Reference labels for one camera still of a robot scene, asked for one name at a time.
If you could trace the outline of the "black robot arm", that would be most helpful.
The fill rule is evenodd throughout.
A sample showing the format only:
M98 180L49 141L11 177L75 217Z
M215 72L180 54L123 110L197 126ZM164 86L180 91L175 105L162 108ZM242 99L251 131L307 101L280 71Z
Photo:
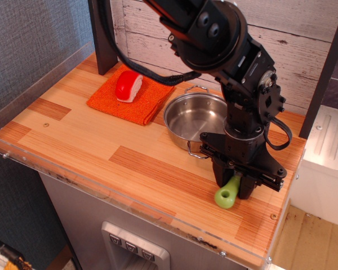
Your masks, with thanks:
M244 15L226 1L148 1L170 30L172 49L183 63L210 74L221 85L227 107L220 133L203 132L200 151L212 159L217 185L241 175L239 197L266 185L279 191L287 174L268 152L271 124L284 130L277 115L285 98L277 84L274 61L248 33Z

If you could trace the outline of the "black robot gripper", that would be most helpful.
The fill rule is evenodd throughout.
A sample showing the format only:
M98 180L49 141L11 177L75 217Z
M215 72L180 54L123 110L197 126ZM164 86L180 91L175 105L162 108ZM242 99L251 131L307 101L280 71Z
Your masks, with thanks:
M268 139L268 126L258 127L253 133L242 133L232 127L225 127L224 132L203 132L199 136L201 153L212 159L217 185L222 188L233 176L240 176L238 197L242 200L247 200L256 186L265 185L280 191L287 171L267 147L279 151L285 149L287 143L272 144Z

